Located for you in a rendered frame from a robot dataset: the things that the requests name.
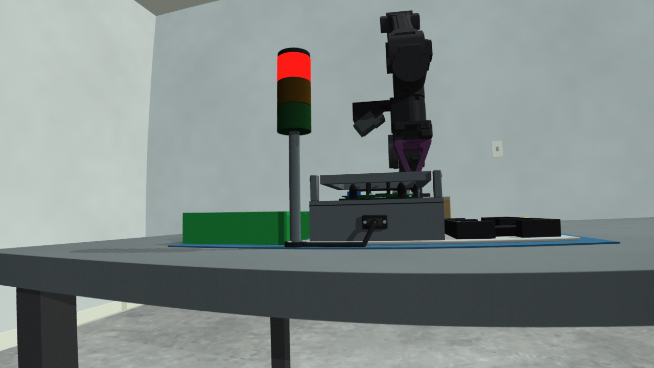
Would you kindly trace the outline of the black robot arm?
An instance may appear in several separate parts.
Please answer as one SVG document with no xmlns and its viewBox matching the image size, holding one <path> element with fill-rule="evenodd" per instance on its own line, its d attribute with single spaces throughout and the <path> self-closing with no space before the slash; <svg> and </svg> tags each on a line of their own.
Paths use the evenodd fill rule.
<svg viewBox="0 0 654 368">
<path fill-rule="evenodd" d="M 353 103 L 353 126 L 361 137 L 385 122 L 385 111 L 390 111 L 391 133 L 394 132 L 393 123 L 412 121 L 410 97 L 407 96 L 413 95 L 414 100 L 418 96 L 425 97 L 424 83 L 433 56 L 432 41 L 419 31 L 418 13 L 412 10 L 386 13 L 380 16 L 380 26 L 381 33 L 389 37 L 385 43 L 386 72 L 393 72 L 394 98 Z M 389 168 L 404 172 L 393 148 L 393 134 L 388 135 L 388 154 Z"/>
</svg>

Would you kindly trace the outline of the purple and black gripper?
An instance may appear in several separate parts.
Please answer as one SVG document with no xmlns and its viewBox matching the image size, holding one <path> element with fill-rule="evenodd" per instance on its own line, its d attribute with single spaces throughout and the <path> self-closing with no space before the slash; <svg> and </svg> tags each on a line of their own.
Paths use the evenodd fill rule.
<svg viewBox="0 0 654 368">
<path fill-rule="evenodd" d="M 393 123 L 393 147 L 405 172 L 411 170 L 404 153 L 421 151 L 416 171 L 422 171 L 432 142 L 432 124 L 431 120 L 427 120 L 425 98 L 418 96 L 414 100 L 413 95 L 407 97 L 410 97 L 412 121 Z"/>
</svg>

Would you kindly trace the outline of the green circuit board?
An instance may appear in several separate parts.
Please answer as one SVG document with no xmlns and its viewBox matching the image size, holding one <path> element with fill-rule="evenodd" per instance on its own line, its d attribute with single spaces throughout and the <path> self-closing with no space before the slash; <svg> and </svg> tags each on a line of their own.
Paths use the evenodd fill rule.
<svg viewBox="0 0 654 368">
<path fill-rule="evenodd" d="M 413 194 L 413 192 L 411 192 L 411 194 L 409 194 L 409 190 L 406 189 L 406 196 L 409 196 L 409 195 L 411 195 L 411 197 L 412 197 L 415 194 Z M 342 197 L 349 198 L 349 192 L 347 192 L 347 196 L 342 196 Z M 380 197 L 398 197 L 398 191 L 392 191 L 392 195 L 386 195 L 386 193 L 374 194 L 374 195 L 373 195 L 373 193 L 370 193 L 369 195 L 367 195 L 367 194 L 366 195 L 361 195 L 361 192 L 357 191 L 357 198 L 380 198 Z"/>
</svg>

